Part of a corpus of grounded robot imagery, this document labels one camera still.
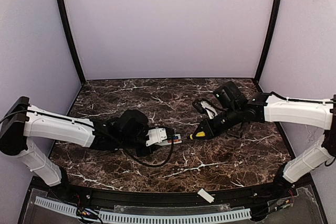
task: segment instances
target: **white panel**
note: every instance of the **white panel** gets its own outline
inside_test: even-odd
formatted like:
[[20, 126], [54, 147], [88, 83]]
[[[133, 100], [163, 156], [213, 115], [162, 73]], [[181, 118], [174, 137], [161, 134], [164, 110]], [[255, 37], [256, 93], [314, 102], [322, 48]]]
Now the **white panel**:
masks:
[[[281, 0], [261, 86], [289, 97], [323, 99], [336, 94], [336, 0]], [[284, 124], [297, 155], [322, 130]], [[336, 223], [336, 165], [313, 172], [330, 223]]]
[[66, 0], [87, 79], [252, 77], [273, 0]]
[[[80, 87], [56, 0], [0, 0], [0, 118], [22, 95], [66, 113]], [[47, 153], [52, 141], [36, 141]], [[0, 153], [0, 223], [17, 223], [31, 173]]]

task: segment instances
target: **white rectangular object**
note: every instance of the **white rectangular object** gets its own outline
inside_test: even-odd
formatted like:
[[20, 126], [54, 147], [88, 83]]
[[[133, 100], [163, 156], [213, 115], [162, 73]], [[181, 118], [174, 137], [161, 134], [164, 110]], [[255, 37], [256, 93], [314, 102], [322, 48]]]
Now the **white rectangular object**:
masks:
[[215, 198], [212, 197], [210, 194], [208, 194], [203, 188], [199, 190], [197, 194], [200, 195], [203, 199], [205, 199], [209, 203], [212, 203], [215, 200]]

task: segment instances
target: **vent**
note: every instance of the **vent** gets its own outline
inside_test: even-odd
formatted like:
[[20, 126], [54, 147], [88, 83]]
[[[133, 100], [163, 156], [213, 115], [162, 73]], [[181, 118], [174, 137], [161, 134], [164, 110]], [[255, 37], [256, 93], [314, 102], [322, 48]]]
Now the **vent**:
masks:
[[[36, 197], [35, 204], [63, 215], [77, 218], [76, 207], [56, 202], [50, 199]], [[250, 219], [250, 209], [235, 210], [206, 215], [188, 216], [144, 216], [116, 214], [100, 211], [99, 217], [104, 223], [136, 223], [136, 224], [219, 224], [231, 221]]]

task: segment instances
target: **black post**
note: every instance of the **black post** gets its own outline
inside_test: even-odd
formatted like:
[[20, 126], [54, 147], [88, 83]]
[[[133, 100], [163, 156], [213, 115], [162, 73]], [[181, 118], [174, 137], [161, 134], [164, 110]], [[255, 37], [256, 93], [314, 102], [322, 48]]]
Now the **black post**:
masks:
[[273, 32], [274, 32], [275, 24], [276, 24], [277, 17], [278, 17], [279, 6], [280, 6], [280, 0], [273, 0], [273, 7], [272, 7], [272, 12], [271, 12], [271, 17], [269, 19], [269, 24], [268, 24], [268, 29], [267, 29], [267, 33], [266, 33], [265, 42], [264, 42], [264, 47], [263, 47], [263, 51], [261, 52], [257, 72], [256, 72], [256, 75], [254, 77], [254, 79], [257, 82], [260, 81], [261, 74], [263, 73], [263, 69], [264, 69], [265, 62], [266, 62], [267, 55], [268, 55], [268, 50], [269, 50], [269, 47], [271, 45]]
[[79, 78], [81, 84], [84, 85], [85, 82], [86, 82], [86, 79], [85, 79], [85, 76], [84, 76], [84, 73], [83, 73], [82, 66], [80, 65], [80, 61], [79, 61], [78, 54], [77, 54], [77, 51], [76, 51], [74, 39], [72, 37], [72, 33], [71, 33], [70, 25], [69, 25], [69, 20], [68, 20], [68, 16], [67, 16], [67, 11], [65, 9], [64, 0], [57, 0], [57, 4], [58, 4], [58, 9], [59, 9], [59, 14], [61, 16], [62, 24], [63, 24], [64, 33], [65, 33], [65, 36], [67, 38], [69, 50], [70, 50], [70, 53], [71, 53], [71, 57], [72, 57], [72, 60], [74, 62], [73, 64], [75, 65], [75, 69], [77, 71], [77, 75], [78, 75], [78, 78]]

